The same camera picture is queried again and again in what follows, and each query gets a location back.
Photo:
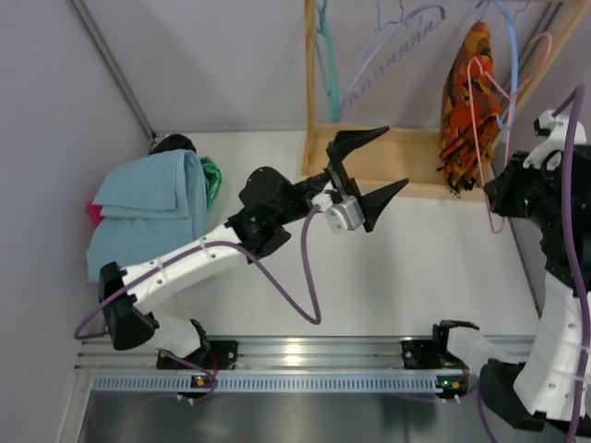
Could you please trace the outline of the lilac hanger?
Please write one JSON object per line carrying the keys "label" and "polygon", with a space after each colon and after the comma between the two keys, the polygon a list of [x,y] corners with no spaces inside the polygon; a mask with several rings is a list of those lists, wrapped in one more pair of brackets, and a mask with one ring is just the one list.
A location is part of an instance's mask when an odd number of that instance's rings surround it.
{"label": "lilac hanger", "polygon": [[398,29],[371,60],[368,68],[354,86],[352,96],[345,102],[344,113],[340,110],[340,120],[353,109],[356,102],[359,102],[376,85],[379,79],[383,78],[396,65],[400,65],[406,56],[440,28],[447,18],[447,12],[443,5],[420,6],[419,11],[422,22],[415,22],[410,28]]}

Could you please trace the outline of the black trousers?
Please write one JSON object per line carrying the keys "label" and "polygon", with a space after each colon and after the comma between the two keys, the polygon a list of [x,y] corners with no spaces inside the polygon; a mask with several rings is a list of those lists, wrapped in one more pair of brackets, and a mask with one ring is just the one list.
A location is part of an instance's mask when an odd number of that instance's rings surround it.
{"label": "black trousers", "polygon": [[150,150],[150,155],[156,155],[174,150],[187,150],[196,153],[193,142],[186,136],[178,133],[170,134],[157,142]]}

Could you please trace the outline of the light blue trousers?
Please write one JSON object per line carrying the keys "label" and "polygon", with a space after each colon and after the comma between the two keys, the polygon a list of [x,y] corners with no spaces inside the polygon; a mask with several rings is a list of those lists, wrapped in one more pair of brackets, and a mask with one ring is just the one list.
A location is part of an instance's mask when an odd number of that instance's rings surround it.
{"label": "light blue trousers", "polygon": [[137,265],[206,233],[205,178],[196,153],[172,150],[112,170],[92,201],[103,220],[86,252],[88,281],[111,262]]}

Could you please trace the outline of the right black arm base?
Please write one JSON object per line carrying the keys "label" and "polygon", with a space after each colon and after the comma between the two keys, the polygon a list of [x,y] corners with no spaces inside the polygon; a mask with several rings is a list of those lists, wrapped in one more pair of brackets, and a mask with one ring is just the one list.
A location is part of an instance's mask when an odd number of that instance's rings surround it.
{"label": "right black arm base", "polygon": [[401,342],[405,369],[465,369],[465,364],[443,350],[432,339],[414,339]]}

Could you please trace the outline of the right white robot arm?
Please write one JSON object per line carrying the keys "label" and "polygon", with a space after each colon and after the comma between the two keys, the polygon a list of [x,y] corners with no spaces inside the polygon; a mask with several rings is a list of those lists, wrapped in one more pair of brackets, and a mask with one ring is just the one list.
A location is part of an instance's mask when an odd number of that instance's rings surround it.
{"label": "right white robot arm", "polygon": [[545,301],[526,361],[516,362],[470,322],[433,328],[438,351],[478,377],[480,403],[513,428],[590,435],[590,148],[517,151],[485,186],[495,213],[541,232]]}

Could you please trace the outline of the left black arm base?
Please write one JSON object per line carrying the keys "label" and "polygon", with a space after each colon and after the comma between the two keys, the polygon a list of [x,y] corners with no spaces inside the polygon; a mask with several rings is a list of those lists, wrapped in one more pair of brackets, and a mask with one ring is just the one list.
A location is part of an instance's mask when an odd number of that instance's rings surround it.
{"label": "left black arm base", "polygon": [[[210,342],[210,349],[203,351],[199,349],[193,354],[185,357],[192,365],[198,365],[208,371],[231,370],[235,368],[238,356],[238,342],[229,340],[213,340]],[[156,368],[161,370],[181,370],[190,369],[190,366],[182,362],[158,354]]]}

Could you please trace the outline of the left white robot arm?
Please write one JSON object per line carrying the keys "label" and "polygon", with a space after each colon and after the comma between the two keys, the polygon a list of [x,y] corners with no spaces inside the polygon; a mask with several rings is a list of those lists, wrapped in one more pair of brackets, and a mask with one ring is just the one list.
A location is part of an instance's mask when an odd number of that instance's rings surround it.
{"label": "left white robot arm", "polygon": [[[334,233],[363,228],[373,231],[387,205],[408,184],[399,180],[362,194],[344,166],[345,158],[389,131],[339,130],[326,149],[321,173],[293,183],[277,170],[255,170],[239,193],[242,209],[200,239],[164,256],[125,268],[112,262],[100,271],[101,308],[113,348],[128,351],[141,345],[198,364],[210,352],[204,328],[196,319],[157,313],[170,297],[211,276],[244,265],[255,265],[283,299],[308,323],[321,322],[308,258],[308,231],[323,214]],[[286,225],[302,222],[301,257],[313,311],[307,313],[264,267],[262,260],[291,238]]]}

